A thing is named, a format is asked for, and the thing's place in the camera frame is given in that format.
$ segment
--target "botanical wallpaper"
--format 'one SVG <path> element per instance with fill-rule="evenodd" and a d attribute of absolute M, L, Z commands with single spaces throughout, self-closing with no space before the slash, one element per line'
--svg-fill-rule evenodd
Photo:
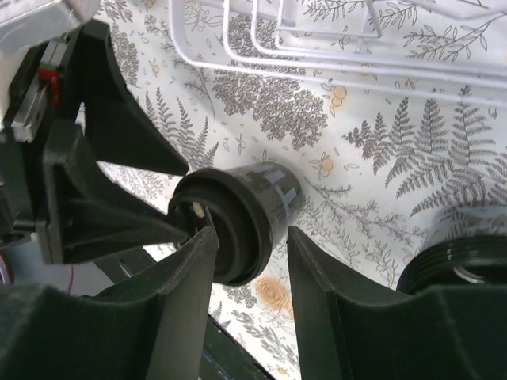
<path fill-rule="evenodd" d="M 491 4 L 446 2 L 459 1 Z M 344 31 L 357 27 L 354 15 L 364 8 L 364 2 L 349 0 L 294 3 L 309 25 L 336 25 Z M 407 1 L 382 2 L 380 9 L 384 34 L 398 37 L 401 55 L 478 62 L 491 53 L 498 63 L 507 64 L 507 48 L 497 36 L 505 31 L 505 13 L 450 21 Z M 160 133 L 192 170 L 251 162 L 288 165 L 306 196 L 298 225 L 357 271 L 395 287 L 427 233 L 450 209 L 507 202 L 507 134 L 502 123 L 506 113 L 467 102 L 478 91 L 474 87 L 443 82 L 435 86 L 436 92 L 464 95 L 464 101 L 452 103 L 196 68 L 175 53 L 167 12 L 163 0 L 103 0 L 97 15 L 111 25 L 128 88 Z M 227 58 L 222 24 L 219 9 L 185 0 L 185 32 L 196 57 L 249 66 Z M 249 17 L 232 14 L 231 48 L 259 57 L 249 25 Z M 259 22 L 257 37 L 266 48 L 275 48 L 273 32 L 272 22 Z M 297 33 L 284 38 L 292 43 L 313 41 Z M 347 50 L 353 42 L 343 36 L 327 47 Z M 374 49 L 368 46 L 368 52 Z M 304 65 L 269 69 L 322 74 Z M 386 80 L 375 74 L 355 75 L 357 80 Z M 401 78 L 389 86 L 426 85 L 417 78 Z M 164 211 L 179 181 L 117 165 L 101 167 Z M 173 251 L 168 245 L 147 249 L 157 260 Z M 252 283 L 236 288 L 214 285 L 210 313 L 275 378 L 300 378 L 284 242 Z"/>

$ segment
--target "white wire rack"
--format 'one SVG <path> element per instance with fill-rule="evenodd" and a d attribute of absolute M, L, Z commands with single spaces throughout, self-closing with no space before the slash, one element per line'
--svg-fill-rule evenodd
<path fill-rule="evenodd" d="M 485 5 L 487 0 L 313 0 L 316 6 L 310 11 L 308 4 L 304 4 L 305 0 L 279 0 L 277 3 L 276 0 L 269 0 L 269 3 L 261 3 L 264 0 L 251 0 L 251 3 L 238 0 L 196 1 L 223 10 L 221 43 L 227 60 L 203 60 L 192 52 L 185 35 L 185 3 L 169 0 L 174 47 L 187 63 L 194 66 L 446 101 L 459 101 L 462 97 L 458 92 L 443 90 L 443 86 L 459 88 L 470 85 L 474 96 L 467 97 L 468 101 L 507 107 L 507 43 L 502 42 L 505 41 L 502 38 L 507 36 L 507 17 L 505 22 L 502 20 L 507 16 L 505 0 L 489 0 L 488 6 Z M 338 14 L 334 13 L 333 4 Z M 324 5 L 323 13 L 318 12 L 321 5 Z M 345 6 L 353 14 L 348 16 L 346 23 Z M 441 26 L 443 32 L 436 33 L 424 22 L 416 24 L 415 17 L 412 17 L 414 22 L 411 22 L 410 31 L 403 30 L 402 21 L 405 21 L 406 14 L 402 21 L 395 16 L 389 17 L 395 13 L 393 10 L 400 9 L 423 13 L 426 20 L 432 20 L 431 25 L 434 22 Z M 231 18 L 237 13 L 251 16 L 250 37 L 257 49 L 254 55 L 241 55 L 231 43 L 234 32 L 231 31 Z M 274 44 L 270 47 L 263 46 L 258 38 L 260 20 L 276 23 Z M 499 35 L 501 42 L 497 46 L 500 51 L 488 50 L 483 35 L 484 25 L 490 27 L 491 32 L 494 21 L 497 29 L 493 32 Z M 393 22 L 399 27 L 386 28 Z M 356 30 L 352 30 L 350 25 L 355 25 Z M 420 34 L 414 32 L 418 27 L 421 28 Z M 464 31 L 465 37 L 456 39 L 458 30 Z M 482 45 L 482 50 L 474 59 L 471 59 L 470 44 L 467 44 L 472 39 Z M 409 58 L 406 46 L 414 40 L 419 40 L 415 46 L 422 50 L 416 58 Z M 447 41 L 447 50 L 438 46 L 439 41 Z M 428 48 L 425 43 L 433 44 L 434 48 Z M 457 51 L 464 51 L 464 59 L 459 59 Z M 306 70 L 289 70 L 298 68 Z M 426 86 L 403 88 L 396 85 L 400 83 L 397 78 L 401 81 L 403 78 L 422 79 Z"/>

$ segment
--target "black plastic bracket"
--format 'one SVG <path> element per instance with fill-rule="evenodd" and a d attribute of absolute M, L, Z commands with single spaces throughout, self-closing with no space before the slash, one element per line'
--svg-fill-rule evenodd
<path fill-rule="evenodd" d="M 507 286 L 384 287 L 289 227 L 302 378 L 505 378 Z"/>
<path fill-rule="evenodd" d="M 80 263 L 186 238 L 164 214 L 103 174 L 76 123 L 55 122 L 43 166 L 48 214 L 39 215 L 36 231 L 46 262 Z"/>
<path fill-rule="evenodd" d="M 100 161 L 184 176 L 185 159 L 164 139 L 140 108 L 121 76 L 109 27 L 91 21 L 82 28 L 85 135 Z"/>
<path fill-rule="evenodd" d="M 53 75 L 51 101 L 40 110 L 34 140 L 18 142 L 11 123 L 51 44 L 65 47 L 60 62 L 44 63 L 43 72 Z M 0 132 L 0 247 L 37 232 L 45 260 L 65 264 L 181 238 L 169 219 L 112 184 L 96 165 L 105 161 L 173 175 L 188 171 L 128 91 L 107 24 L 93 20 L 65 39 L 30 49 L 10 98 Z M 81 103 L 85 138 L 74 124 Z"/>
<path fill-rule="evenodd" d="M 0 378 L 198 378 L 217 247 L 205 228 L 92 298 L 0 288 Z"/>

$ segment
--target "cylindrical container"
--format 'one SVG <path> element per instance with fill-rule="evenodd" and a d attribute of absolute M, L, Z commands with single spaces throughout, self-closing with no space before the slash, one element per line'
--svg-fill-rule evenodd
<path fill-rule="evenodd" d="M 444 283 L 507 283 L 506 206 L 459 207 L 440 218 L 397 290 L 412 295 Z"/>
<path fill-rule="evenodd" d="M 190 236 L 215 226 L 214 282 L 239 286 L 261 274 L 302 205 L 295 175 L 269 162 L 189 174 L 177 185 L 168 216 L 181 220 Z"/>

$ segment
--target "red component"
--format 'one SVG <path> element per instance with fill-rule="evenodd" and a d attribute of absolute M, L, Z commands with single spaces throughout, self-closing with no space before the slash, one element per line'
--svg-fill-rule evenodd
<path fill-rule="evenodd" d="M 39 67 L 39 78 L 43 82 L 48 82 L 51 90 L 51 99 L 49 102 L 52 105 L 59 105 L 60 103 L 60 84 L 58 71 L 49 67 Z"/>

